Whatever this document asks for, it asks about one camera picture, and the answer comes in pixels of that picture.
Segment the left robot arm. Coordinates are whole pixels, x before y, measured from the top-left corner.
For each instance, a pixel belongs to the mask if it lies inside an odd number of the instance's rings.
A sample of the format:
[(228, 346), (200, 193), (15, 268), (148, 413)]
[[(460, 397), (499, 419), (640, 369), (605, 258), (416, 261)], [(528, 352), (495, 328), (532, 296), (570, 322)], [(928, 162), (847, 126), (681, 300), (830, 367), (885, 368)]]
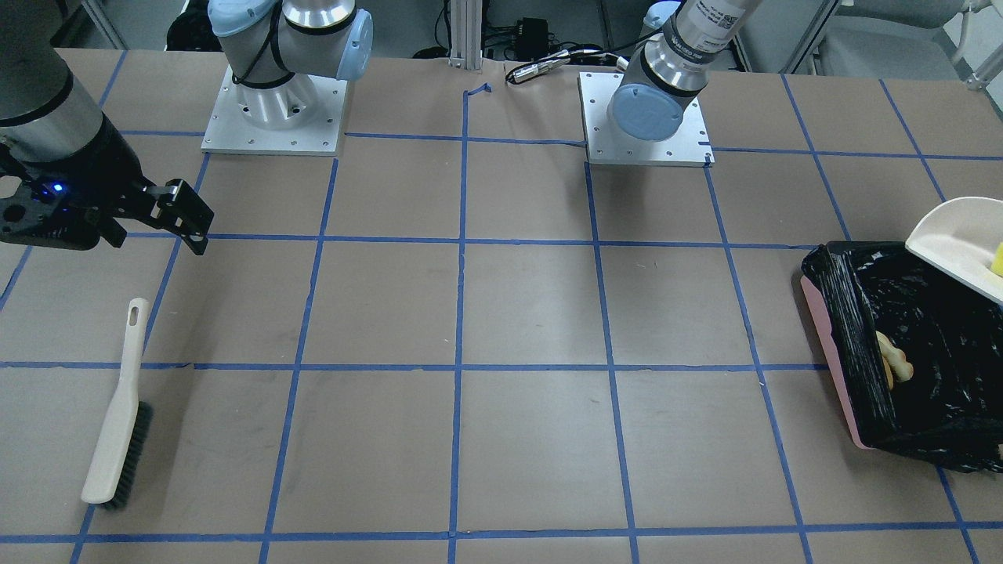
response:
[(689, 103), (706, 87), (709, 65), (759, 7), (759, 1), (663, 1), (644, 18), (607, 114), (632, 138), (662, 142), (677, 133)]

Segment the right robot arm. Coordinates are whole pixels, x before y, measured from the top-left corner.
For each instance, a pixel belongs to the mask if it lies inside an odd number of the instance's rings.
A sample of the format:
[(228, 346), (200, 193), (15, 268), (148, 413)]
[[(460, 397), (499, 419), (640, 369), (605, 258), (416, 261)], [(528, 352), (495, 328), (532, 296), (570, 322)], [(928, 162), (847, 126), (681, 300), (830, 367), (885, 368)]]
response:
[[(2, 240), (89, 250), (121, 247), (119, 219), (205, 252), (214, 212), (189, 183), (159, 186), (50, 40), (74, 1), (2, 3)], [(372, 47), (371, 15), (353, 1), (211, 1), (208, 21), (251, 125), (287, 128), (315, 112), (312, 76), (356, 80)]]

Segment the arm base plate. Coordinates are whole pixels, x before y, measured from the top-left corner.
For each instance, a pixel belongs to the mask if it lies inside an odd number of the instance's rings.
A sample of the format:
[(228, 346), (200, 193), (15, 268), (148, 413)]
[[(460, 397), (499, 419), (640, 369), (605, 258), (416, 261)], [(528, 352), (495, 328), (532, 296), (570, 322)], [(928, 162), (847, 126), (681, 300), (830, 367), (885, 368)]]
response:
[(226, 69), (201, 149), (210, 154), (336, 157), (350, 83), (295, 75), (273, 89), (236, 85)]
[(715, 157), (698, 99), (680, 106), (620, 74), (579, 74), (581, 118), (593, 165), (709, 167)]

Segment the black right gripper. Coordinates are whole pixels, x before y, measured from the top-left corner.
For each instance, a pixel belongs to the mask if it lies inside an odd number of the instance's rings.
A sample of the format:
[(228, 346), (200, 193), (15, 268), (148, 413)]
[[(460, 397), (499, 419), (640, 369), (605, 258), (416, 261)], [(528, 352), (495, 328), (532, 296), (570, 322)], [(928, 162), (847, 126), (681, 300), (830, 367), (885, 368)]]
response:
[(203, 255), (214, 211), (183, 179), (155, 185), (135, 151), (112, 125), (69, 157), (49, 163), (18, 160), (2, 144), (2, 175), (19, 180), (2, 199), (1, 240), (15, 245), (85, 251), (100, 240), (119, 248), (128, 232), (119, 220), (143, 222), (179, 237)]

